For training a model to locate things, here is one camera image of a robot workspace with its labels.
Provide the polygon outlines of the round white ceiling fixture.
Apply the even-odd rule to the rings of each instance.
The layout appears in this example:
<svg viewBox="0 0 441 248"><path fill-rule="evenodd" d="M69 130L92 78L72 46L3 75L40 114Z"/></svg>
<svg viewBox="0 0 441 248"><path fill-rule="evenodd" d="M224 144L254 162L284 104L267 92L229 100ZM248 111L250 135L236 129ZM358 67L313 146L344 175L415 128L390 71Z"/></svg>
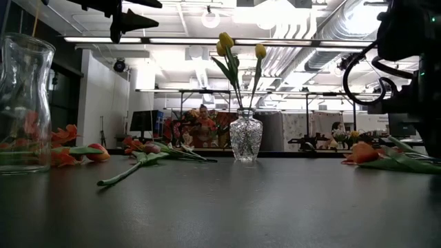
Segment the round white ceiling fixture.
<svg viewBox="0 0 441 248"><path fill-rule="evenodd" d="M211 12L206 10L201 16L201 23L206 28L210 28L210 29L216 28L218 27L220 22L221 22L221 16L218 12L215 12L214 10L212 10Z"/></svg>

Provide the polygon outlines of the smooth clear glass vase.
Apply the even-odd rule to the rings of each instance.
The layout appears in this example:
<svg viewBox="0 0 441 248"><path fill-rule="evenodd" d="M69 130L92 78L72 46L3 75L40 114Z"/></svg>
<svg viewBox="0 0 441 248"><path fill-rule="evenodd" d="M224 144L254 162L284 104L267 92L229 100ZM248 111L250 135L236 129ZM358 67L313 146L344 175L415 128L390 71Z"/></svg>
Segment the smooth clear glass vase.
<svg viewBox="0 0 441 248"><path fill-rule="evenodd" d="M48 78L55 48L7 33L1 48L0 174L44 172L51 162Z"/></svg>

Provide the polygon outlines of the green stems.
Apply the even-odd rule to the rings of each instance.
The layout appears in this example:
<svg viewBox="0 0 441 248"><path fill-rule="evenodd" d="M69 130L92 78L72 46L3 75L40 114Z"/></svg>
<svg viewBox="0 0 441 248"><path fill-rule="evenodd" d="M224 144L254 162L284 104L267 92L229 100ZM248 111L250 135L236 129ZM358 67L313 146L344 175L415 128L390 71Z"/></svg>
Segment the green stems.
<svg viewBox="0 0 441 248"><path fill-rule="evenodd" d="M123 179L127 178L130 174L135 172L141 167L150 166L155 164L159 159L169 156L168 153L162 152L160 147L155 144L147 144L137 146L135 148L128 148L126 153L133 156L136 159L136 163L126 171L105 180L100 180L96 183L99 187L107 187L115 185Z"/></svg>

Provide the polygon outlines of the orange-yellow artificial tulip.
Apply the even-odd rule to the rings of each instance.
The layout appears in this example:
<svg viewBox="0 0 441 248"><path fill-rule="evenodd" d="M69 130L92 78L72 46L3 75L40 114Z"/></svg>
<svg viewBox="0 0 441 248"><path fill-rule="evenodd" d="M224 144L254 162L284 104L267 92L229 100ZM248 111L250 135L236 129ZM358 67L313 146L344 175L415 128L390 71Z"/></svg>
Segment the orange-yellow artificial tulip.
<svg viewBox="0 0 441 248"><path fill-rule="evenodd" d="M76 165L82 163L84 158L94 162L106 161L110 155L99 144L91 144L86 147L58 146L51 149L52 163L56 166Z"/></svg>

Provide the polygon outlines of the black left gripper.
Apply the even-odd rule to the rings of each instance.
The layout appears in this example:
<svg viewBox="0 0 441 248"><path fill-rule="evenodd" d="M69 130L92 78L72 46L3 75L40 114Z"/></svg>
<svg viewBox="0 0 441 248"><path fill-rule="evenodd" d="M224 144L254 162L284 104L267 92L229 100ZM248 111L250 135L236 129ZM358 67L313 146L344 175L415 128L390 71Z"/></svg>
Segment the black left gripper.
<svg viewBox="0 0 441 248"><path fill-rule="evenodd" d="M104 13L106 18L112 17L110 26L110 39L113 43L119 43L121 32L133 30L156 28L159 22L147 17L135 14L130 9L121 14L121 0L68 0L79 4L81 9L87 11L89 8ZM125 0L130 3L139 4L151 8L162 8L163 4L159 0Z"/></svg>

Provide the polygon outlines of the yellow artificial tulip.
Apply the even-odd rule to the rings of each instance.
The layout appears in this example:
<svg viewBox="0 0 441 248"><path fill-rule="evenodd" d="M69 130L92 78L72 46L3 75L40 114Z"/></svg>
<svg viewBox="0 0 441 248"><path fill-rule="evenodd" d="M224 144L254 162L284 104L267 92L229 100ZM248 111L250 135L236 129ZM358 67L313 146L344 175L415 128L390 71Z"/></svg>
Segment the yellow artificial tulip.
<svg viewBox="0 0 441 248"><path fill-rule="evenodd" d="M220 45L226 52L227 62L229 67L229 72L232 76L233 88L235 89L235 93L238 99L239 108L243 108L242 97L240 93L240 86L238 83L238 64L237 60L234 58L232 54L232 47L234 46L233 39L226 32L221 32L218 36Z"/></svg>
<svg viewBox="0 0 441 248"><path fill-rule="evenodd" d="M250 102L249 102L249 107L252 107L252 101L254 99L254 95L256 92L256 89L258 87L258 82L261 78L261 65L262 65L262 60L266 57L266 49L265 46L261 43L256 44L255 47L255 55L257 58L257 63L256 63L256 70L255 70L255 75L254 75L254 85L252 88L252 94L251 94L251 98L250 98Z"/></svg>
<svg viewBox="0 0 441 248"><path fill-rule="evenodd" d="M220 43L220 41L216 44L216 51L218 56L221 56L224 58L225 62L222 63L215 57L212 57L212 60L215 62L215 64L220 68L222 73L227 77L229 80L230 85L233 87L239 108L243 108L242 103L242 97L240 93L240 85L238 82L238 66L239 66L239 60L236 56L234 56L231 52L231 48L229 47L223 47Z"/></svg>

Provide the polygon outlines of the silver ceiling duct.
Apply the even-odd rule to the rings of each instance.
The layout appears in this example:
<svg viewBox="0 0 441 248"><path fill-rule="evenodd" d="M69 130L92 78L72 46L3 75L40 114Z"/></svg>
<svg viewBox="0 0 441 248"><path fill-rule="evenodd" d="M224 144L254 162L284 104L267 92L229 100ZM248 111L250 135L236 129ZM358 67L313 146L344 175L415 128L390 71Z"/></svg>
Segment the silver ceiling duct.
<svg viewBox="0 0 441 248"><path fill-rule="evenodd" d="M319 41L347 44L349 41L368 41L376 37L380 26L377 16L387 10L383 0L345 0L336 13L317 31ZM338 51L324 47L308 49L308 72L319 72L340 55Z"/></svg>

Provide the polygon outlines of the red patterned backdrop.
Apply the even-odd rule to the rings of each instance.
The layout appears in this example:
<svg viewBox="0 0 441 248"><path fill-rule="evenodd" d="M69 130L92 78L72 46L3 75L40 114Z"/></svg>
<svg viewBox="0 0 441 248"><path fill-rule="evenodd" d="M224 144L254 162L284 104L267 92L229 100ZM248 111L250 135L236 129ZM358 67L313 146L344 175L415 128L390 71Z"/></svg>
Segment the red patterned backdrop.
<svg viewBox="0 0 441 248"><path fill-rule="evenodd" d="M238 118L237 114L233 112L218 112L216 110L208 110L208 112L209 117L215 122L217 129L218 147L215 148L230 149L232 146L229 126L231 122ZM179 111L172 111L172 116L163 121L161 141L166 144L171 143L174 147L184 145L195 148L190 131L199 116L199 111L195 109L184 111L181 119L178 119L179 115Z"/></svg>

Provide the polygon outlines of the black table mat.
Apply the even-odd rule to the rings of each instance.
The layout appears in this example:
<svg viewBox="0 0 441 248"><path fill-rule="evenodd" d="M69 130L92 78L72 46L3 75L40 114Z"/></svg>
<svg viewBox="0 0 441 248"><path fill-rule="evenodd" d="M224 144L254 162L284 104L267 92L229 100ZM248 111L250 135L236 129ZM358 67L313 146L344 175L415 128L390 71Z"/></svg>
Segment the black table mat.
<svg viewBox="0 0 441 248"><path fill-rule="evenodd" d="M0 176L0 248L441 248L441 176L261 158Z"/></svg>

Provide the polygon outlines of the orange artificial tulip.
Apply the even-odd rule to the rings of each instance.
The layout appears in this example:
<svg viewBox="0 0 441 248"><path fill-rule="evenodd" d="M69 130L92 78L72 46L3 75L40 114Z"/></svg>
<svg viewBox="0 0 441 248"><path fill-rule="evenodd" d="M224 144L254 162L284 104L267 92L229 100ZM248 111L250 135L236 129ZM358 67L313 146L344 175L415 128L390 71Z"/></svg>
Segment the orange artificial tulip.
<svg viewBox="0 0 441 248"><path fill-rule="evenodd" d="M409 158L401 154L387 156L382 148L359 142L352 147L352 153L345 156L342 164L355 165L365 169L381 169L397 172L441 175L441 164Z"/></svg>

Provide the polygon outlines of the clear cut-glass vase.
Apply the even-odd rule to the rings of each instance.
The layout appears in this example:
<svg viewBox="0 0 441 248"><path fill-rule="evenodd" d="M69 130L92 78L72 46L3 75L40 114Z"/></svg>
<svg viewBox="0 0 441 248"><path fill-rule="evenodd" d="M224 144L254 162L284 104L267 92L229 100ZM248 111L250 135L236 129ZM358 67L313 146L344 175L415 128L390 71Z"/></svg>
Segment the clear cut-glass vase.
<svg viewBox="0 0 441 248"><path fill-rule="evenodd" d="M229 133L234 158L241 162L254 162L260 151L263 123L254 118L254 109L237 109L238 118L230 123Z"/></svg>

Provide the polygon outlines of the person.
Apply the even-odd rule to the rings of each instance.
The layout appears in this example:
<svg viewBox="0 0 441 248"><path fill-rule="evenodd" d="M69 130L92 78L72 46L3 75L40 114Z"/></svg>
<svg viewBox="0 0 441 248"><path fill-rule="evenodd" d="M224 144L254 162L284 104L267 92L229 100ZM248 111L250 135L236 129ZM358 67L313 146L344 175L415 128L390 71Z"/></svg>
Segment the person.
<svg viewBox="0 0 441 248"><path fill-rule="evenodd" d="M190 131L195 148L218 147L216 124L209 117L207 107L203 104L199 107L199 116Z"/></svg>
<svg viewBox="0 0 441 248"><path fill-rule="evenodd" d="M329 147L332 149L343 149L346 132L341 122L334 122L331 126L331 142Z"/></svg>

